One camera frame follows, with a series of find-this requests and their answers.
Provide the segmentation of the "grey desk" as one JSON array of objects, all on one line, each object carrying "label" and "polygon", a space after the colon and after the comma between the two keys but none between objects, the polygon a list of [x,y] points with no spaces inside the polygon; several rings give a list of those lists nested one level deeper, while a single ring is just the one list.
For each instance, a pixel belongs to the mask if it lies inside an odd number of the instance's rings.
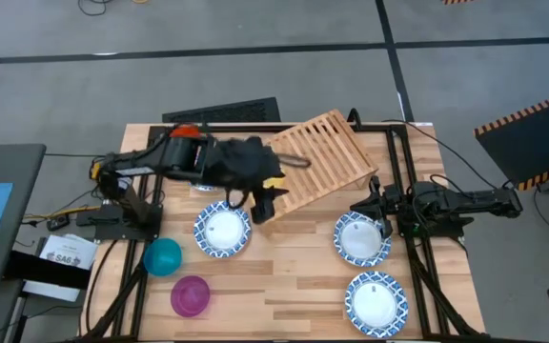
[{"label": "grey desk", "polygon": [[13,188],[0,221],[0,280],[12,255],[12,246],[27,209],[45,155],[43,144],[0,145],[0,183]]}]

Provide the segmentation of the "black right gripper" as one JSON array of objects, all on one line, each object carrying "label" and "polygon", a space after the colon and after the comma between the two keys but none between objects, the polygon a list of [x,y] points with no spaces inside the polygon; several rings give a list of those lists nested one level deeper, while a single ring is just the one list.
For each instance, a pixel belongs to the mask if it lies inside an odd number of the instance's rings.
[{"label": "black right gripper", "polygon": [[397,213],[398,203],[400,202],[399,192],[395,184],[386,186],[382,191],[380,180],[376,175],[370,179],[369,191],[370,195],[351,205],[350,210],[369,213],[369,217],[383,225],[382,237],[389,238],[394,229],[391,220],[387,216]]}]

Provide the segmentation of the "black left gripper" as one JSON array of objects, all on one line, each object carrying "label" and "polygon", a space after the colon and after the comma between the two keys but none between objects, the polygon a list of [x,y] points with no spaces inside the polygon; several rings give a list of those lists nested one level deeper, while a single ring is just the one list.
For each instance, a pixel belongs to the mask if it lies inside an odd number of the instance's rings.
[{"label": "black left gripper", "polygon": [[251,214],[255,224],[263,224],[275,216],[274,200],[289,192],[275,187],[261,187],[269,178],[284,176],[280,164],[308,169],[311,160],[287,153],[276,155],[271,147],[264,146],[256,136],[245,140],[218,140],[207,150],[205,184],[234,190],[260,187],[252,190],[254,205]]}]

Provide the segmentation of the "white printed paper sheet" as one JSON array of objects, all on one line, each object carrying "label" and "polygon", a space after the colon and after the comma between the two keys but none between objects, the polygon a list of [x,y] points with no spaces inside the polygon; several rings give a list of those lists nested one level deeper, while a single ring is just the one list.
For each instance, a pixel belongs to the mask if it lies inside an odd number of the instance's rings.
[{"label": "white printed paper sheet", "polygon": [[98,246],[91,241],[73,234],[51,235],[39,257],[59,264],[89,270]]}]

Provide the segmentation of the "black power adapter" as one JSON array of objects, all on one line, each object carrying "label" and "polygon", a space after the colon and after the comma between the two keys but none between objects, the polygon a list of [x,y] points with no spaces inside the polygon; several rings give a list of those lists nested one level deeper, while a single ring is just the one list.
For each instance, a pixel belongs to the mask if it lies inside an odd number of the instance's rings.
[{"label": "black power adapter", "polygon": [[50,232],[61,230],[71,223],[70,216],[68,214],[60,214],[47,220],[46,226]]}]

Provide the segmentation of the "teal plastic bowl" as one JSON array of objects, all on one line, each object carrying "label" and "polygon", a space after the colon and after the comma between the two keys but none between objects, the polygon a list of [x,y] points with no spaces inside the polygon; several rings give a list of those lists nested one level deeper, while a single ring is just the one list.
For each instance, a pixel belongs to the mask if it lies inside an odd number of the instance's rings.
[{"label": "teal plastic bowl", "polygon": [[156,277],[164,277],[175,273],[182,262],[181,247],[170,238],[154,240],[143,255],[143,265],[146,271]]}]

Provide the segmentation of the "black keyboard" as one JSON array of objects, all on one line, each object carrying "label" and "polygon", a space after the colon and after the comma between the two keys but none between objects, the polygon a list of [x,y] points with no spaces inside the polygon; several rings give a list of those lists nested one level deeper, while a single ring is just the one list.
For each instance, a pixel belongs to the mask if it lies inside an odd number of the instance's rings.
[{"label": "black keyboard", "polygon": [[163,123],[243,123],[280,122],[275,97],[162,114]]}]

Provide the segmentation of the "purple plastic bowl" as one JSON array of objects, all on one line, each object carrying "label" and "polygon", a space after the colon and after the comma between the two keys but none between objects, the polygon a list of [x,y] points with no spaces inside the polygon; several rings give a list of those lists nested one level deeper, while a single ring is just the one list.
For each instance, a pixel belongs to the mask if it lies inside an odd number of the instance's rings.
[{"label": "purple plastic bowl", "polygon": [[194,317],[207,308],[210,298],[207,282],[200,276],[188,275],[175,283],[171,292],[171,305],[178,315]]}]

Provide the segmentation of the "wooden slatted shelf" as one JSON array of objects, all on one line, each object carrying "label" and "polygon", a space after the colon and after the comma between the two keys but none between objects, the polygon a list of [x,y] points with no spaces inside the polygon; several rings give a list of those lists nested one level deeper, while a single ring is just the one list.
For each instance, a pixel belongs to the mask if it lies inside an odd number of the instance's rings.
[{"label": "wooden slatted shelf", "polygon": [[364,193],[378,165],[362,138],[343,115],[332,110],[306,122],[281,126],[260,126],[250,131],[276,154],[287,153],[311,160],[311,167],[299,169],[281,164],[282,189],[289,192],[274,200],[275,215],[266,221],[318,221],[331,219]]}]

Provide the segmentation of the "orange plastic bowl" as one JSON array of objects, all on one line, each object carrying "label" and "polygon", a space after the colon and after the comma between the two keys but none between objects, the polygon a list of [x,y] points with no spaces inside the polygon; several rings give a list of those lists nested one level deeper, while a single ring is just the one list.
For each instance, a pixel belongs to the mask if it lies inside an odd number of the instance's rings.
[{"label": "orange plastic bowl", "polygon": [[201,129],[195,124],[179,124],[174,126],[170,133],[170,138],[202,138],[204,136]]}]

